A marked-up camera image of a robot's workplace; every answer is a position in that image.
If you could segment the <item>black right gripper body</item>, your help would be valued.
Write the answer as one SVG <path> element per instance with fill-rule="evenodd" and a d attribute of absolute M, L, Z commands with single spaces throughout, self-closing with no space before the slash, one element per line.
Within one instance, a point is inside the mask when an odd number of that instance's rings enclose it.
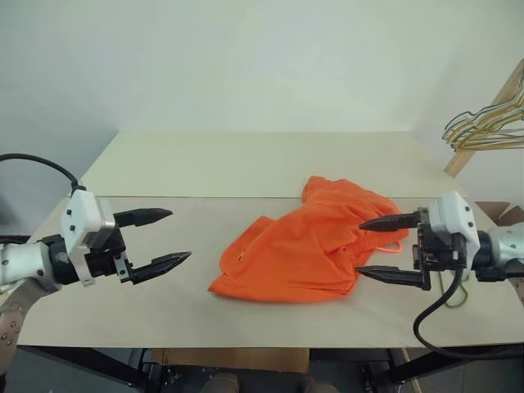
<path fill-rule="evenodd" d="M 413 267 L 422 272 L 466 269 L 466 237 L 461 233 L 433 231 L 429 209 L 418 209 L 417 244 L 413 245 Z"/>

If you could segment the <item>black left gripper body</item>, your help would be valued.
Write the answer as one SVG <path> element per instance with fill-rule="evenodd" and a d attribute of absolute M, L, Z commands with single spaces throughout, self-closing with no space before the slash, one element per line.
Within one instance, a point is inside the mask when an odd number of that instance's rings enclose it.
<path fill-rule="evenodd" d="M 116 228 L 98 248 L 91 248 L 85 256 L 89 272 L 94 278 L 116 275 L 121 282 L 130 281 L 131 264 L 121 231 Z"/>

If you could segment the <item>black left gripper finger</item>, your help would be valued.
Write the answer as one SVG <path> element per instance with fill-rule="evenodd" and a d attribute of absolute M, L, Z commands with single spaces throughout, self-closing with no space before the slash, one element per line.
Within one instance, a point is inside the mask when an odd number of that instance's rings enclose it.
<path fill-rule="evenodd" d="M 163 208 L 141 208 L 114 213 L 115 223 L 119 228 L 128 226 L 141 227 L 153 224 L 173 214 L 171 210 Z"/>
<path fill-rule="evenodd" d="M 176 252 L 157 257 L 150 264 L 130 270 L 130 281 L 133 285 L 157 278 L 179 266 L 192 255 L 191 251 Z"/>

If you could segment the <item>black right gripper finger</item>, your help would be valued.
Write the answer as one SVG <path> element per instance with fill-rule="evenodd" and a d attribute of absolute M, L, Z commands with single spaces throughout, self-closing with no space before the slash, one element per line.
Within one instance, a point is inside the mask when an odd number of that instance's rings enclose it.
<path fill-rule="evenodd" d="M 431 279 L 428 272 L 402 270 L 395 266 L 364 266 L 355 269 L 365 277 L 388 284 L 416 287 L 423 291 L 431 290 Z"/>
<path fill-rule="evenodd" d="M 401 229 L 416 228 L 420 223 L 420 213 L 385 215 L 362 223 L 359 229 L 377 233 L 389 233 Z"/>

